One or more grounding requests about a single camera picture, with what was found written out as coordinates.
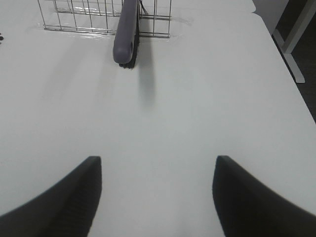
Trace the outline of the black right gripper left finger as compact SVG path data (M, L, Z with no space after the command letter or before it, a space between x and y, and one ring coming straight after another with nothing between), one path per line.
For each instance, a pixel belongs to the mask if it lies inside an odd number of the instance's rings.
M51 188L1 215L2 237L86 237L102 193L102 162L88 157Z

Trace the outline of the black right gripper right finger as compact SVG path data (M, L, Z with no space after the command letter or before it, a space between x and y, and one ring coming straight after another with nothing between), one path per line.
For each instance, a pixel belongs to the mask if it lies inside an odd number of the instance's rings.
M314 237L316 217L289 202L229 156L215 163L212 196L227 237Z

